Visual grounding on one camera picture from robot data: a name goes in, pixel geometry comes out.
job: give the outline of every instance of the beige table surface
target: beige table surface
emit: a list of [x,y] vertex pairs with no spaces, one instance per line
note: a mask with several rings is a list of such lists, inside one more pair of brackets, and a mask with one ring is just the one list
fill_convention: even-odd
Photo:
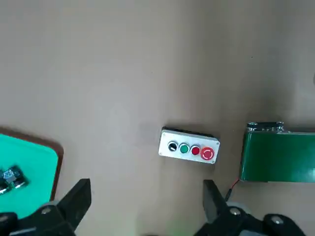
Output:
[[[311,0],[2,0],[0,124],[64,148],[62,197],[90,177],[78,235],[190,236],[202,180],[238,175],[250,120],[315,127]],[[215,167],[158,156],[163,125],[210,132]],[[313,184],[240,183],[256,217],[315,234]]]

